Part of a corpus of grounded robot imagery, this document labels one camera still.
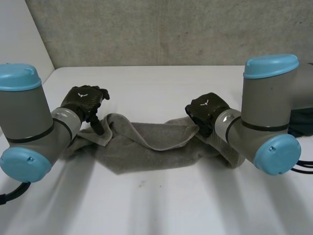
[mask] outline light blue joint cap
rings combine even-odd
[[[287,73],[299,66],[292,54],[264,55],[246,61],[244,78],[258,79]]]
[[[21,182],[37,182],[52,168],[51,163],[40,153],[21,147],[6,149],[0,159],[2,170]]]
[[[40,85],[41,79],[35,67],[26,64],[0,65],[0,91],[27,91]]]
[[[266,141],[256,152],[253,164],[269,175],[283,174],[293,168],[301,155],[297,139],[281,134]]]

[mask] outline gray wall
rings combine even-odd
[[[26,0],[55,68],[313,62],[313,0]]]

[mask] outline concrete wall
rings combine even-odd
[[[313,61],[313,0],[26,0],[56,68]]]
[[[24,0],[0,0],[0,64],[36,67],[43,82],[54,71]]]

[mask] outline black ring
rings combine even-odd
[[[231,126],[232,126],[237,120],[239,120],[240,118],[241,118],[241,116],[234,118],[234,119],[231,121],[231,123],[228,125],[227,129],[226,129],[225,139],[226,139],[226,141],[227,141],[228,144],[229,144],[229,142],[228,142],[228,133],[229,133],[229,130],[230,130]]]
[[[70,136],[70,140],[72,140],[72,138],[73,138],[72,131],[71,131],[70,128],[65,124],[65,122],[62,122],[61,120],[58,120],[58,119],[56,119],[56,118],[54,118],[53,120],[56,121],[56,122],[58,122],[58,123],[60,123],[60,124],[62,124],[62,125],[68,130],[69,136]]]
[[[276,131],[284,131],[288,129],[289,127],[289,123],[283,126],[256,126],[256,125],[249,124],[243,120],[241,120],[241,122],[244,127],[252,129],[252,130],[256,130],[256,131],[276,132]]]
[[[41,138],[49,135],[53,131],[53,129],[54,129],[54,123],[52,124],[52,126],[49,129],[47,129],[46,131],[42,132],[39,135],[35,135],[35,136],[32,136],[32,137],[27,137],[27,138],[23,138],[23,139],[10,139],[10,138],[6,138],[6,139],[10,143],[28,143],[28,142],[31,142],[31,141],[36,141],[38,139],[41,139]]]

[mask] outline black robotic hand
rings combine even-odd
[[[61,107],[72,110],[78,115],[81,122],[90,122],[95,133],[103,135],[104,129],[96,114],[104,99],[110,99],[106,89],[86,85],[73,87],[64,98]]]
[[[227,109],[229,105],[214,93],[201,95],[185,107],[186,113],[199,126],[199,133],[206,138],[212,134],[217,117]]]

